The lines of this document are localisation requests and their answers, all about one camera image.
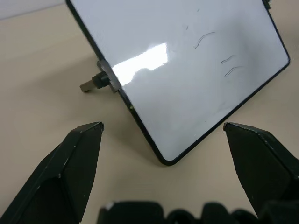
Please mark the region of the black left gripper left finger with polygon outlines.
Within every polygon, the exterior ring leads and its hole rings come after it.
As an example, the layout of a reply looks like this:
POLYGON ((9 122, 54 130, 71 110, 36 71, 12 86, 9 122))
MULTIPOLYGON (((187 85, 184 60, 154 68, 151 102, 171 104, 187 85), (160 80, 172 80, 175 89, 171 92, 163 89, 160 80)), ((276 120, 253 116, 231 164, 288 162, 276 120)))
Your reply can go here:
POLYGON ((93 187, 104 125, 78 126, 35 168, 0 224, 79 224, 93 187))

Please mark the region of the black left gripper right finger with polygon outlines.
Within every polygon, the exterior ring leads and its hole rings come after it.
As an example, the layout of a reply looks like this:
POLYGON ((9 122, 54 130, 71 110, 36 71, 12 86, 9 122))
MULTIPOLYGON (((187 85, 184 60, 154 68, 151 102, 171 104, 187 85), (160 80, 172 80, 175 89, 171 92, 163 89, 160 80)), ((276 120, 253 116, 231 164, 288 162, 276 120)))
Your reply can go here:
POLYGON ((235 171, 259 219, 299 219, 299 159, 270 132, 224 124, 235 171))

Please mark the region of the grey whiteboard clamp with knob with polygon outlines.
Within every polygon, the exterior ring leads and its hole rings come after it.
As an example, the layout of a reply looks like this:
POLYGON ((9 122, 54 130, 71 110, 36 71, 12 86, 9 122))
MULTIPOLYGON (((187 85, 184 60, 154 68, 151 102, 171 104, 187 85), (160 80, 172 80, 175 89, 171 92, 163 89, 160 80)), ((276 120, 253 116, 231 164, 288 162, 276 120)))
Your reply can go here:
POLYGON ((118 92, 121 85, 109 63, 106 60, 98 60, 97 67, 100 72, 93 76, 91 80, 81 84, 81 91, 90 92, 93 89, 101 89, 109 86, 112 92, 118 92))

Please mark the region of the black-framed whiteboard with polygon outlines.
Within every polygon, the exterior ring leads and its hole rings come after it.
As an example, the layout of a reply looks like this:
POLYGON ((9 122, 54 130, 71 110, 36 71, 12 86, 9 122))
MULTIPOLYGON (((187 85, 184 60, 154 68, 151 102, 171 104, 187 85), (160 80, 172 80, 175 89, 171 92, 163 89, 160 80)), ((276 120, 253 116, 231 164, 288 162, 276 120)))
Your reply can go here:
POLYGON ((171 166, 290 64, 262 0, 65 0, 171 166))

